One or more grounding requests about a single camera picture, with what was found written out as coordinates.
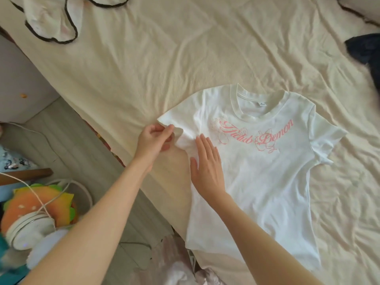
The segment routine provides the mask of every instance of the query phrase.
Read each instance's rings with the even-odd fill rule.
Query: gray floor
[[[71,177],[82,183],[94,201],[104,195],[123,171],[112,153],[61,98],[24,126],[45,134],[56,153],[50,149],[43,136],[12,125],[5,125],[0,143],[22,153],[41,167],[52,168],[54,175],[49,179]],[[154,246],[171,233],[169,223],[140,191],[121,242],[145,242]],[[119,245],[103,284],[129,284],[131,271],[134,268],[146,268],[149,260],[148,248],[141,245]]]

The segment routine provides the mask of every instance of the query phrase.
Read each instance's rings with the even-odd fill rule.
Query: plush toy
[[[59,196],[62,188],[57,185],[44,186],[42,184],[31,185],[40,200],[46,204]],[[40,201],[28,187],[15,189],[12,199],[4,204],[4,215],[1,220],[0,229],[3,235],[9,227],[20,217],[38,211],[41,207]],[[55,220],[55,226],[62,227],[77,222],[76,207],[73,204],[73,194],[62,193],[57,199],[46,205],[46,209]]]

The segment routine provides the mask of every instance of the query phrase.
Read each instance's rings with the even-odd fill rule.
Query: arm
[[[102,199],[23,281],[24,285],[101,284],[115,253],[140,184],[160,151],[167,150],[174,126],[150,125],[136,154]]]
[[[221,159],[211,140],[201,135],[196,143],[199,167],[192,158],[192,182],[225,223],[256,283],[320,285],[316,277],[253,222],[226,193]]]

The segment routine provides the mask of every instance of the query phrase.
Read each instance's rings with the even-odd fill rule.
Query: cream bed sheet
[[[336,0],[130,0],[86,6],[80,37],[45,43],[0,0],[0,26],[65,100],[128,163],[145,124],[192,93],[240,83],[298,92],[349,134],[334,165],[311,171],[313,228],[326,284],[380,283],[380,106],[366,67],[343,42],[377,31]],[[142,190],[185,236],[190,178],[184,151],[162,154]],[[227,284],[251,284],[244,264],[195,252]]]

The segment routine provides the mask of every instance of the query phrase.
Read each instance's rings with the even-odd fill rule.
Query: wrinkled sheet
[[[86,29],[71,44],[45,43],[24,16],[0,0],[0,26],[124,163],[145,124],[192,93],[240,83],[285,89],[349,134],[332,166],[311,170],[313,228],[326,284],[380,283],[380,105],[368,69],[344,41],[373,33],[336,0],[130,0],[85,6]],[[162,154],[142,190],[184,237],[190,177],[184,151]],[[247,267],[195,252],[227,284],[253,284]]]

